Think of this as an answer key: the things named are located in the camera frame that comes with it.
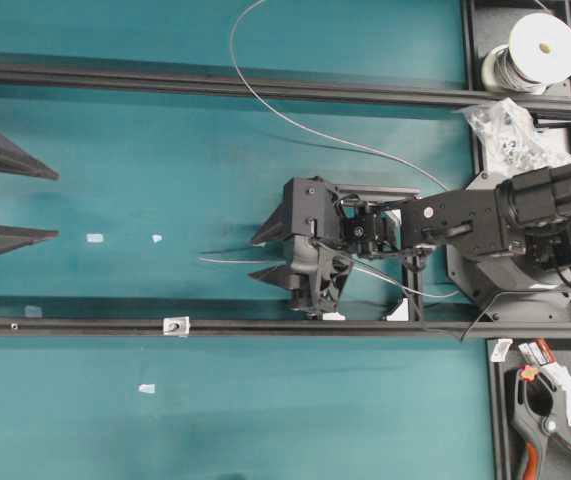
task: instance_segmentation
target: clamp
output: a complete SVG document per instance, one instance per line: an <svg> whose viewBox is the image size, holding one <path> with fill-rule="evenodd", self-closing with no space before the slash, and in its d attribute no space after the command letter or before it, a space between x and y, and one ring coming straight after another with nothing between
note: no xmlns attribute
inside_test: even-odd
<svg viewBox="0 0 571 480"><path fill-rule="evenodd" d="M543 371L529 365L515 371L513 385L511 423L525 441L516 478L538 480L550 438L571 452L566 393Z"/></svg>

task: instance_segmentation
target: metal rail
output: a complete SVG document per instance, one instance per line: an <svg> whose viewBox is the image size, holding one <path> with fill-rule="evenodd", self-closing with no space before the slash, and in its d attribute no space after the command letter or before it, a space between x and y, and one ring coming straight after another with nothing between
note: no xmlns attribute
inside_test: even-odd
<svg viewBox="0 0 571 480"><path fill-rule="evenodd" d="M462 108L504 98L484 91L344 83L336 75L323 75L322 81L311 80L312 74L301 72L290 72L289 79L277 78L282 72L267 70L249 71L248 75L260 95L288 100ZM251 95L231 68L43 55L0 54L0 84ZM511 97L532 113L571 117L571 97Z"/></svg>
<svg viewBox="0 0 571 480"><path fill-rule="evenodd" d="M161 319L53 319L0 317L0 336L162 336ZM320 320L199 320L190 321L189 336L326 336L326 337L433 337L458 335L466 322L390 323L383 321ZM480 322L468 337L571 338L567 322Z"/></svg>

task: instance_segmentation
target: plastic bag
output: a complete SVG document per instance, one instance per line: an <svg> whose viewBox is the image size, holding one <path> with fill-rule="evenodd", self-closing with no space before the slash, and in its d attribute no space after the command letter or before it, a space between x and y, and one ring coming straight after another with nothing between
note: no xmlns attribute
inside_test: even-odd
<svg viewBox="0 0 571 480"><path fill-rule="evenodd" d="M511 177L571 163L571 155L545 146L527 109L511 98L460 110L483 144L486 170Z"/></svg>

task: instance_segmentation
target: white spool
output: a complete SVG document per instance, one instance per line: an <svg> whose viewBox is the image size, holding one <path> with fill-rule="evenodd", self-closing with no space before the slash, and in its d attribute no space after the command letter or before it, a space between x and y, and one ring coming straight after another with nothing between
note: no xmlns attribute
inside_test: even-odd
<svg viewBox="0 0 571 480"><path fill-rule="evenodd" d="M496 74L496 57L505 49L522 88L510 88ZM493 92L529 91L542 94L547 87L571 77L571 29L547 13L533 13L521 18L509 36L508 45L500 45L485 58L481 78Z"/></svg>

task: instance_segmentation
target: bolt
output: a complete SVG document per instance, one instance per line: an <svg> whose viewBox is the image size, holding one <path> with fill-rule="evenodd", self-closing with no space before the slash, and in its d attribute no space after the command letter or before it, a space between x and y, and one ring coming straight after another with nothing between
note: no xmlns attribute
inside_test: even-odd
<svg viewBox="0 0 571 480"><path fill-rule="evenodd" d="M545 420L545 429L548 432L555 432L556 431L556 422L554 420L552 420L551 418L548 418L547 420Z"/></svg>

